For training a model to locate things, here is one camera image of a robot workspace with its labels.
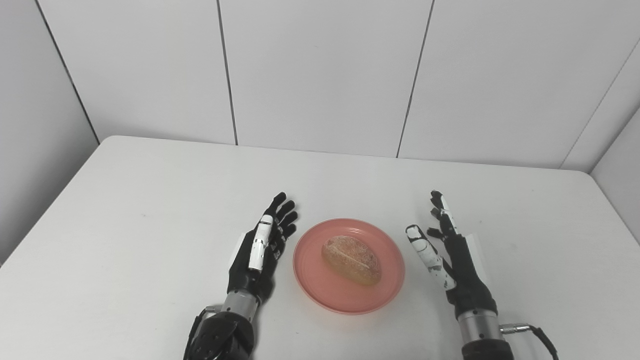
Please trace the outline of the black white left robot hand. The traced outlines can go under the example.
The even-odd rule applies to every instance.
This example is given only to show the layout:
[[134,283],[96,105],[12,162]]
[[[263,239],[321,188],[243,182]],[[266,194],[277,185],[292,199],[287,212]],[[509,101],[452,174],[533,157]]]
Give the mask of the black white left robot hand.
[[228,272],[227,292],[246,291],[256,297],[261,305],[272,296],[275,288],[275,269],[285,251],[288,239],[297,230],[295,221],[298,219],[298,213],[295,210],[295,206],[295,201],[288,199],[287,194],[284,192],[277,194],[273,198],[270,206],[263,212],[263,215],[268,215],[272,218],[272,225],[265,240],[262,269],[251,269],[249,267],[250,253],[256,230],[259,228],[259,223],[257,223],[252,230],[244,235],[240,242],[235,259]]

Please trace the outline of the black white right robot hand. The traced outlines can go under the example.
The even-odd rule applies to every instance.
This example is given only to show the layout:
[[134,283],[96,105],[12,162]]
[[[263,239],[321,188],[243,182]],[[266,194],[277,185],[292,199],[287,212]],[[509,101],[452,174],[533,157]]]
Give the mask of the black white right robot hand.
[[430,214],[439,227],[423,231],[417,224],[407,226],[409,243],[428,273],[445,290],[455,317],[480,311],[497,315],[497,303],[477,272],[467,239],[458,230],[443,194],[431,191],[430,202]]

